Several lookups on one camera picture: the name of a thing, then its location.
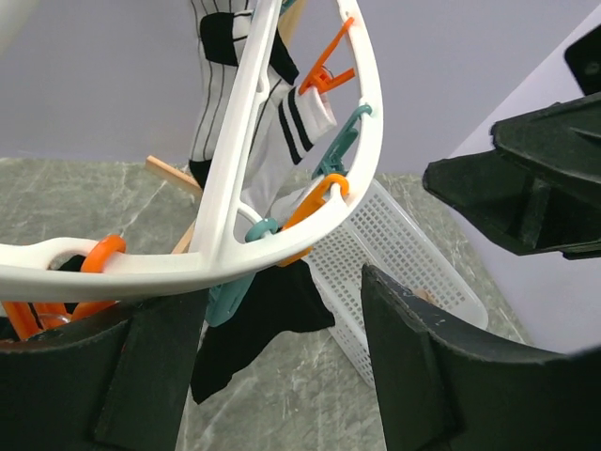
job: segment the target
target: white plastic frame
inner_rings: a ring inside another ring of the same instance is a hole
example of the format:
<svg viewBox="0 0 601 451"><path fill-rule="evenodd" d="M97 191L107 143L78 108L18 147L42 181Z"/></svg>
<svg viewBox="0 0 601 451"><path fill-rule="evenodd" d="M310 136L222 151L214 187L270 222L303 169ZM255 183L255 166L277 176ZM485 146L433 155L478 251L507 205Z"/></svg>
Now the white plastic frame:
<svg viewBox="0 0 601 451"><path fill-rule="evenodd" d="M0 244L0 301L81 302L159 296L212 287L257 272L315 244L342 224L358 206L376 173L382 144L382 96L371 41L356 0L337 0L360 86L359 105L368 103L355 159L347 174L350 190L342 198L332 185L328 202L283 232L240 243L234 238L238 212L260 216L239 200L259 105L270 90L267 77L282 0L259 0L223 120L207 186L188 254L117 254L104 273L46 271L64 254L88 254L97 241L56 238L28 246Z"/></svg>

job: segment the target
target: laundry basket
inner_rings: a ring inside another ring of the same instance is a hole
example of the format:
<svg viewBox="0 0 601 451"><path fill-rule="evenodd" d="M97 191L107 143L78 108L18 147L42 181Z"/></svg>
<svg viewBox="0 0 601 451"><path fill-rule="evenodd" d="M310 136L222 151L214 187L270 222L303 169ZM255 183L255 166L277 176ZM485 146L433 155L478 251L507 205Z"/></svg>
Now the laundry basket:
<svg viewBox="0 0 601 451"><path fill-rule="evenodd" d="M437 305L485 329L488 314L474 292L408 214L377 182L354 213L307 257L317 288L336 317L330 332L365 382L374 376L361 306L364 263L408 288L423 288Z"/></svg>

